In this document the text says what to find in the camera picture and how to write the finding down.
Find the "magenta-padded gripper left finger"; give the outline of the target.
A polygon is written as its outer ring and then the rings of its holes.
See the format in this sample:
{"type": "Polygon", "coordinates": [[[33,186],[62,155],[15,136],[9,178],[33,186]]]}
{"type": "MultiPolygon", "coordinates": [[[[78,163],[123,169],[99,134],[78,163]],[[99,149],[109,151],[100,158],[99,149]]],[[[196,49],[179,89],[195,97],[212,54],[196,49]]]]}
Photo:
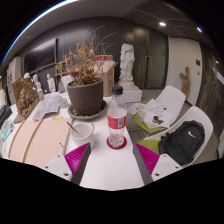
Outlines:
{"type": "Polygon", "coordinates": [[[86,143],[65,155],[56,155],[43,167],[43,169],[79,185],[90,154],[91,144],[86,143]]]}

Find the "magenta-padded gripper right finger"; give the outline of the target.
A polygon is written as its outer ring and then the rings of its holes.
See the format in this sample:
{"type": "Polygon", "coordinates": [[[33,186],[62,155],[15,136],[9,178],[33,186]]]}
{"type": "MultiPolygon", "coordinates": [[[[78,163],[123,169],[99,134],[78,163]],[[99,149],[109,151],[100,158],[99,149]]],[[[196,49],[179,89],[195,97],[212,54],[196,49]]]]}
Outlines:
{"type": "Polygon", "coordinates": [[[145,185],[182,169],[169,155],[158,155],[137,143],[133,145],[133,154],[145,185]]]}

